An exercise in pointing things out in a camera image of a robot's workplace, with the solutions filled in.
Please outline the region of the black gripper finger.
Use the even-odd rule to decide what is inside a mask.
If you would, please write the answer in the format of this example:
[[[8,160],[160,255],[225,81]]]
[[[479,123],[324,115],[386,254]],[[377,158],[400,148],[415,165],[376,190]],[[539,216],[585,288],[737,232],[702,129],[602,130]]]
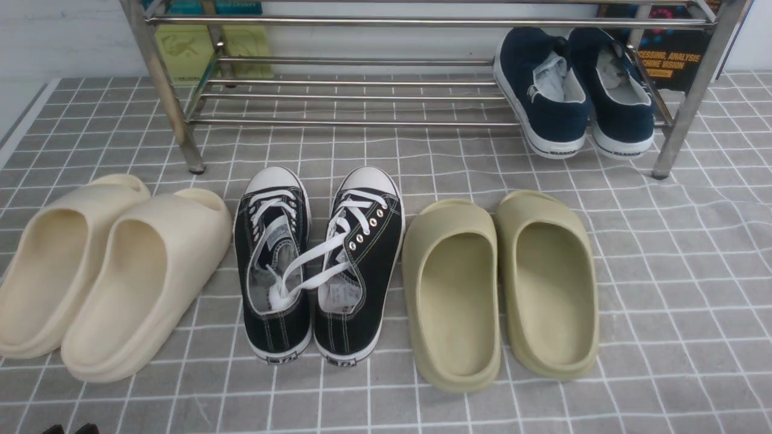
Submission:
[[[79,429],[77,429],[77,431],[75,431],[75,434],[100,434],[100,431],[97,424],[87,423],[81,426]]]
[[[64,428],[61,425],[54,425],[43,431],[42,434],[64,434]]]

